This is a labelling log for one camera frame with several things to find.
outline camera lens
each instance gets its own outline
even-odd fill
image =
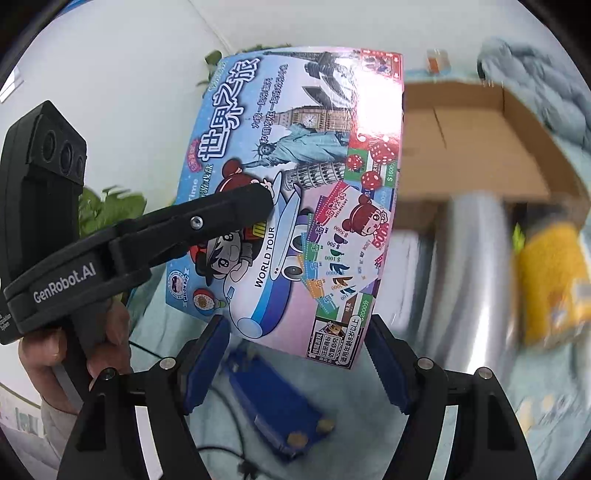
[[[64,175],[70,173],[72,167],[72,146],[66,142],[64,147],[61,149],[60,155],[60,169]]]
[[[45,139],[43,140],[43,146],[41,148],[43,159],[45,159],[45,161],[50,161],[56,151],[56,135],[54,132],[49,131],[46,133]]]
[[[82,175],[84,175],[84,160],[82,160],[82,157],[78,157],[78,160],[76,160],[76,176],[81,179]]]

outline big ben illustration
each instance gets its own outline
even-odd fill
[[[348,108],[326,109],[317,105],[301,106],[275,113],[273,124],[285,128],[300,124],[318,132],[349,132],[351,130],[351,112]]]

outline silver cylinder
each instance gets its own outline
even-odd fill
[[[508,379],[517,341],[511,234],[503,204],[489,193],[450,200],[437,224],[431,305],[417,348],[441,367]]]

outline cartoon girl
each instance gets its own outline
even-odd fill
[[[359,204],[353,208],[349,218],[343,220],[342,227],[346,232],[359,235],[373,235],[383,224],[388,223],[388,213],[371,203],[367,195],[359,196]]]

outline green plant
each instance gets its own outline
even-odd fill
[[[143,215],[146,199],[141,193],[130,193],[118,186],[103,190],[103,198],[84,187],[78,201],[80,238],[127,218]]]
[[[251,51],[270,50],[272,48],[285,48],[285,47],[291,47],[291,45],[288,43],[284,43],[284,44],[278,45],[276,47],[268,47],[268,46],[265,46],[265,45],[262,45],[259,43],[258,45],[255,45],[254,47],[246,48],[244,50],[239,50],[238,53],[249,53]],[[221,59],[222,59],[222,52],[220,52],[219,50],[213,50],[209,54],[207,54],[207,56],[205,57],[205,63],[207,64],[207,69],[209,70],[209,74],[207,75],[207,80],[201,80],[201,82],[199,82],[197,84],[197,86],[209,85],[209,82],[212,81],[213,74],[216,71],[217,64],[220,63]]]

